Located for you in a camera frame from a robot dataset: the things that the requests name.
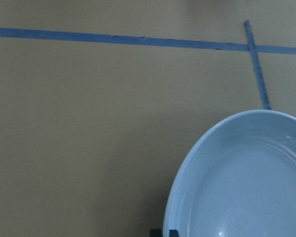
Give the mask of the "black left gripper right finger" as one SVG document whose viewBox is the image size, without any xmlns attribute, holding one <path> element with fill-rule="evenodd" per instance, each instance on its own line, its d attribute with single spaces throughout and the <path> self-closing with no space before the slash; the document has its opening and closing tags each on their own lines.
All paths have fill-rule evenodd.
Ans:
<svg viewBox="0 0 296 237">
<path fill-rule="evenodd" d="M 169 237 L 179 237 L 178 230 L 169 230 Z"/>
</svg>

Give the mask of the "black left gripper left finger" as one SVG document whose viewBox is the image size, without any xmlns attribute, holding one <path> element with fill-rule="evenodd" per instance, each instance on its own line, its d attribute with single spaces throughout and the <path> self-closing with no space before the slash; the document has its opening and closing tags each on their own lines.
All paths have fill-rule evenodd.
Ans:
<svg viewBox="0 0 296 237">
<path fill-rule="evenodd" d="M 149 237 L 163 237 L 161 229 L 150 229 Z"/>
</svg>

